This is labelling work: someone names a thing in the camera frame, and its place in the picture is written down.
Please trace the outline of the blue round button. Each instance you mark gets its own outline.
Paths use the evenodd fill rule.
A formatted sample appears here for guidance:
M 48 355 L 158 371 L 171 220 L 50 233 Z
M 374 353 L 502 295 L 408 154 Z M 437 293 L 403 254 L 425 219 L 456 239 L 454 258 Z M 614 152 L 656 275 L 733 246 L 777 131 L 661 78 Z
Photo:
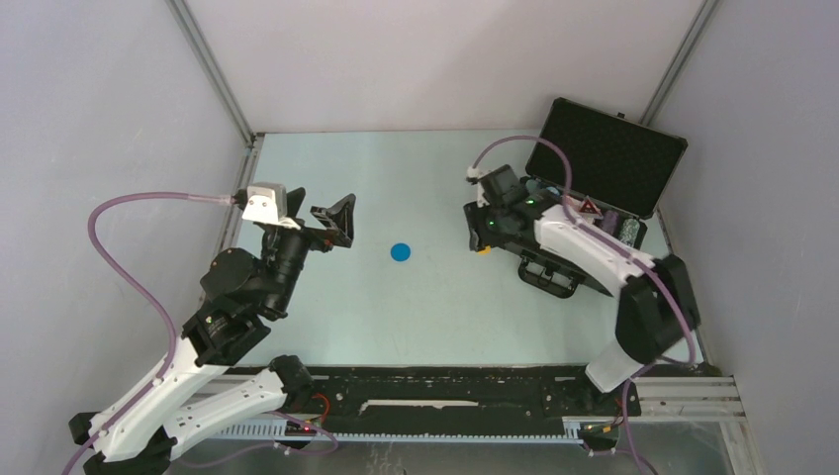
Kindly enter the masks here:
M 412 256 L 411 247 L 404 242 L 397 242 L 390 248 L 390 256 L 396 262 L 405 262 Z

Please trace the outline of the red black triangle button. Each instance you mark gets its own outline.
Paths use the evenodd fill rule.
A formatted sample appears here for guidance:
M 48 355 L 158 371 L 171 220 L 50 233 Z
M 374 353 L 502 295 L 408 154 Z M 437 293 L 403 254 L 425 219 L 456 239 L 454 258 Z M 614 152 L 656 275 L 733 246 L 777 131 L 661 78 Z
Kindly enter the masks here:
M 601 208 L 590 197 L 583 199 L 578 207 L 578 213 L 593 220 L 601 219 L 604 215 Z

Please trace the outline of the black poker set case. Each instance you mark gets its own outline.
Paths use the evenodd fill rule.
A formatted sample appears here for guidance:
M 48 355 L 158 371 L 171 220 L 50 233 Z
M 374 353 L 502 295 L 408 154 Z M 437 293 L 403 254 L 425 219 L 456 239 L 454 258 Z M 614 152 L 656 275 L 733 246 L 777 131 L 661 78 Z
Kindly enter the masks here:
M 639 250 L 645 222 L 689 146 L 678 136 L 566 98 L 553 101 L 535 141 L 526 174 L 520 177 L 526 189 L 555 193 L 577 213 L 583 199 L 590 197 L 603 213 L 620 213 L 621 225 L 638 220 L 641 229 L 634 248 Z

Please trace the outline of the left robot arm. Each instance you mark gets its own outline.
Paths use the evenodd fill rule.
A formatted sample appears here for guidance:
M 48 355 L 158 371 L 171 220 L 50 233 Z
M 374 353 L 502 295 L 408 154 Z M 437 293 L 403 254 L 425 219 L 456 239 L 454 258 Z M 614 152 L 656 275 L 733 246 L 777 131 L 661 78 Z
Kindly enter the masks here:
M 298 413 L 311 404 L 314 381 L 295 355 L 278 356 L 243 383 L 196 399 L 287 316 L 309 253 L 352 246 L 355 196 L 313 208 L 313 228 L 299 217 L 305 197 L 304 188 L 261 182 L 214 198 L 261 228 L 260 252 L 220 251 L 201 278 L 204 302 L 196 313 L 181 328 L 163 317 L 167 350 L 161 361 L 116 403 L 70 420 L 78 447 L 71 466 L 87 474 L 162 474 L 225 428 L 265 413 Z

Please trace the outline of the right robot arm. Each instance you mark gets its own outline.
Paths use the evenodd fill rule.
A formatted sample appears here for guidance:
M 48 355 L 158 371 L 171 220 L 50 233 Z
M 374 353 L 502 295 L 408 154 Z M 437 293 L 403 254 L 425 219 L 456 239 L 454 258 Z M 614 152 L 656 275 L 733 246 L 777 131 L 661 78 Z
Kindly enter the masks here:
M 615 391 L 680 340 L 700 316 L 687 266 L 675 254 L 656 258 L 588 223 L 547 190 L 529 192 L 512 169 L 470 166 L 477 198 L 465 205 L 469 247 L 508 251 L 519 258 L 519 278 L 560 299 L 590 284 L 617 301 L 614 337 L 585 369 L 575 388 L 579 407 L 599 414 Z

